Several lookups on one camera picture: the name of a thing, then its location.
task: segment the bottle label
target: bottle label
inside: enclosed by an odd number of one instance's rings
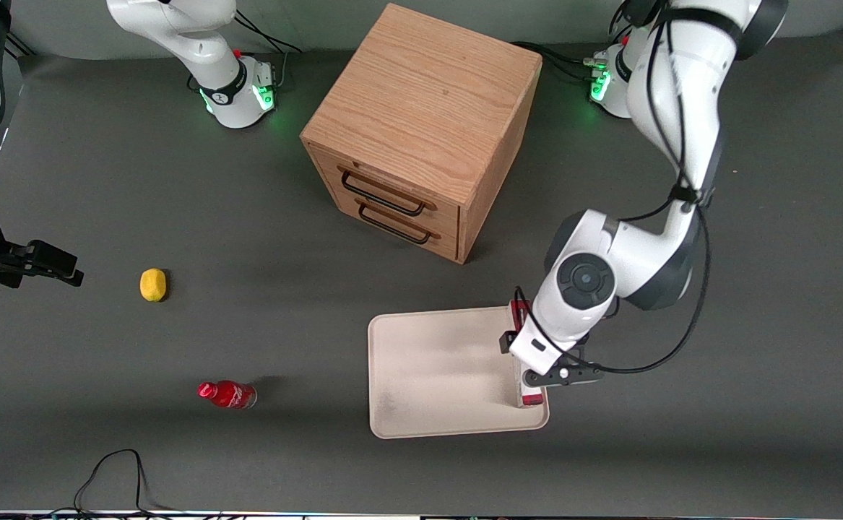
[[[245,385],[238,385],[234,386],[234,392],[232,395],[232,399],[230,399],[229,404],[226,405],[227,408],[250,408],[252,407],[257,400],[257,393],[255,389],[247,387]]]

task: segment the red object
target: red object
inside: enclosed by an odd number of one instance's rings
[[[522,395],[521,401],[524,402],[524,406],[535,406],[537,404],[543,404],[543,392],[531,395]]]
[[[201,383],[196,395],[209,399],[220,408],[250,408],[257,402],[257,391],[250,385],[234,381]]]
[[[530,306],[530,300],[527,300],[527,305]],[[511,318],[514,319],[514,332],[520,332],[527,321],[527,307],[520,300],[511,300]]]

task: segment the bottle cap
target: bottle cap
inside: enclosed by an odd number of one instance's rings
[[[196,395],[199,395],[203,399],[211,399],[216,395],[216,385],[213,383],[200,383],[199,387],[196,388]]]

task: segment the drawer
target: drawer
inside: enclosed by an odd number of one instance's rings
[[[335,157],[315,147],[313,159],[319,167],[325,184],[332,190],[338,205],[354,197],[368,204],[388,210],[401,221],[416,224],[425,230],[457,236],[459,207],[427,195],[415,194],[411,188],[399,188],[382,181],[366,165],[355,164],[342,157]]]
[[[457,260],[457,234],[429,230],[410,221],[402,214],[392,213],[385,207],[366,201],[361,197],[345,197],[338,200],[338,207],[343,213],[358,218],[385,233],[394,235],[415,246],[427,249],[431,253]]]

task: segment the gray table surface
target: gray table surface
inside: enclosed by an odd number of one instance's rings
[[[538,431],[407,441],[368,427],[369,320],[533,293],[564,217],[642,213],[672,173],[547,66],[455,266],[340,214],[306,157],[298,133],[348,56],[292,56],[277,112],[243,131],[184,91],[176,60],[27,64],[0,220],[78,254],[87,279],[0,287],[0,509],[65,506],[101,455],[134,447],[184,509],[843,518],[843,32],[730,73],[711,295],[685,352],[553,389]],[[173,271],[167,303],[141,300],[148,267]],[[625,306],[589,353],[652,361],[693,303]],[[256,381],[260,402],[201,402],[217,378]],[[112,460],[85,504],[129,508],[131,464]]]

